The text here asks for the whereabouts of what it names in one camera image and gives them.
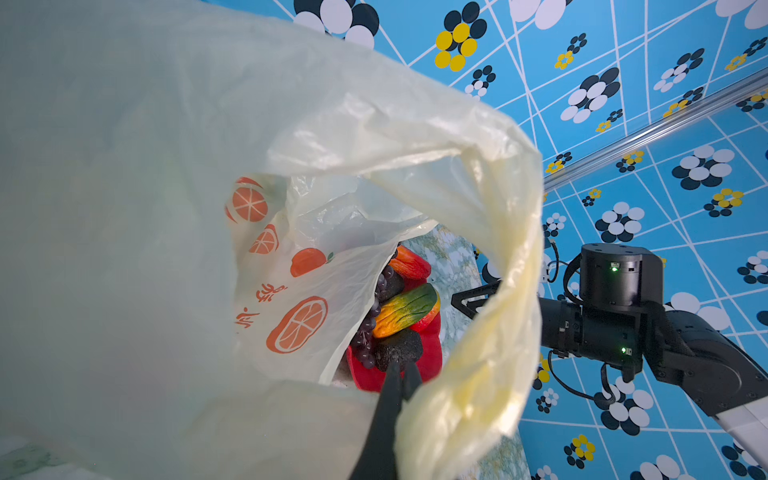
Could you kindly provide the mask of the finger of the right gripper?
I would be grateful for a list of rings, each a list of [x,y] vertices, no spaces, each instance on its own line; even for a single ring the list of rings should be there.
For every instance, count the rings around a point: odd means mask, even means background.
[[[501,282],[485,284],[477,288],[456,292],[451,297],[451,305],[467,318],[474,318],[485,303],[497,293]]]

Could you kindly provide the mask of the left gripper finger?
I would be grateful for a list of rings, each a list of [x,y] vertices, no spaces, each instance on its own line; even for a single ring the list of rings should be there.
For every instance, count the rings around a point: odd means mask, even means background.
[[[398,478],[394,451],[395,426],[405,401],[422,384],[414,362],[388,366],[372,423],[350,480],[392,480]]]

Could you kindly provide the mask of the red flower-shaped plate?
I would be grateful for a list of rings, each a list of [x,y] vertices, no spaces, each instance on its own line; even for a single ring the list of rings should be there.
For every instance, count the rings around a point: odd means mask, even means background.
[[[428,282],[431,265],[399,245],[383,268],[374,301],[346,351],[355,386],[379,392],[392,363],[413,363],[424,381],[443,364],[440,342],[441,299]]]

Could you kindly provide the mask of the green cucumber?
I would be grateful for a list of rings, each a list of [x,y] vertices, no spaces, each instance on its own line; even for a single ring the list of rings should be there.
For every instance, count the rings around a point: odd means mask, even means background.
[[[392,297],[381,307],[373,337],[383,339],[402,330],[424,331],[440,312],[440,297],[429,283]]]

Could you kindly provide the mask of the dark avocado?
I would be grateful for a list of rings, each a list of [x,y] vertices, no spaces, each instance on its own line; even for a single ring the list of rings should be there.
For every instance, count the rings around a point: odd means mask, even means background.
[[[386,371],[392,362],[399,365],[417,362],[423,352],[421,335],[406,329],[378,341],[373,348],[373,358],[375,366]]]

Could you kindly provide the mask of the red chili pepper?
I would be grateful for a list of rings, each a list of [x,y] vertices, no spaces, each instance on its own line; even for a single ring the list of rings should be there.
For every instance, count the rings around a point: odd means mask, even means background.
[[[431,274],[431,265],[403,245],[397,247],[388,265],[403,279],[426,280]]]

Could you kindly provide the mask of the dark purple grapes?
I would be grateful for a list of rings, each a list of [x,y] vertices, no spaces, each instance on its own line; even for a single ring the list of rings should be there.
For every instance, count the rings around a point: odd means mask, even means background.
[[[382,305],[395,295],[402,293],[404,288],[404,279],[390,265],[385,266],[377,278],[372,307],[350,342],[355,358],[365,369],[372,369],[375,366],[372,353],[373,330]]]

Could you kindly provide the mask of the yellowish plastic bag orange print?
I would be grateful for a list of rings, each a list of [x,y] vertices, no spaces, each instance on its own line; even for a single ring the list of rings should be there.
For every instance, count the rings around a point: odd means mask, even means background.
[[[113,479],[346,479],[332,385],[397,244],[499,292],[390,421],[403,479],[513,433],[539,357],[541,156],[364,47],[200,1],[1,5],[1,426]]]

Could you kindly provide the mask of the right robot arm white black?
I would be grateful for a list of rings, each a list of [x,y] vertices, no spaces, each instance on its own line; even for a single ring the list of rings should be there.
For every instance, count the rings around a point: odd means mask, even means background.
[[[661,259],[642,247],[585,244],[562,277],[580,291],[541,299],[540,345],[619,370],[626,381],[648,366],[680,387],[753,456],[767,464],[767,373],[700,316],[663,306]]]

